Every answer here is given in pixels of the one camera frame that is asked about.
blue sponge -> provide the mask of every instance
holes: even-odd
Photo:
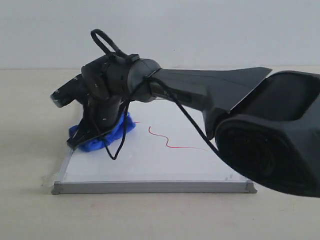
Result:
[[[119,123],[117,126],[108,134],[105,136],[105,142],[107,146],[109,146],[111,143],[113,143],[115,140],[121,139],[124,134],[124,114],[122,114]],[[131,132],[136,127],[136,124],[133,122],[132,118],[130,117],[130,114],[128,112],[126,117],[126,133]],[[72,138],[78,130],[78,125],[72,126],[69,128],[69,137]],[[105,147],[104,141],[99,139],[92,139],[88,142],[85,142],[79,146],[80,150],[83,152],[89,153],[92,151],[96,151],[99,149],[103,149]]]

white wall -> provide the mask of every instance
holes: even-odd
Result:
[[[94,28],[163,67],[320,65],[316,0],[1,0],[0,68],[80,68]]]

table surface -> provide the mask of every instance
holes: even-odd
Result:
[[[261,186],[257,194],[51,195],[68,127],[81,113],[75,104],[57,108],[49,95],[78,72],[0,70],[2,240],[319,238],[319,199]]]

whiteboard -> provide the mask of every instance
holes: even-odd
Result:
[[[186,109],[204,131],[201,112]],[[215,155],[175,103],[132,102],[129,112],[136,127],[127,134],[118,158],[112,160],[105,149],[77,149],[59,183],[249,182]],[[109,146],[111,153],[120,142]]]

black robotic arm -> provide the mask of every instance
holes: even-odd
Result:
[[[123,53],[99,29],[91,36],[105,55],[51,95],[58,107],[73,100],[83,105],[79,129],[67,141],[72,149],[103,139],[130,102],[161,97],[175,102],[221,160],[243,176],[282,193],[320,197],[320,75],[270,75],[265,67],[162,69],[154,60]],[[183,106],[202,112],[205,134]],[[124,141],[125,135],[115,156],[106,146],[112,159]]]

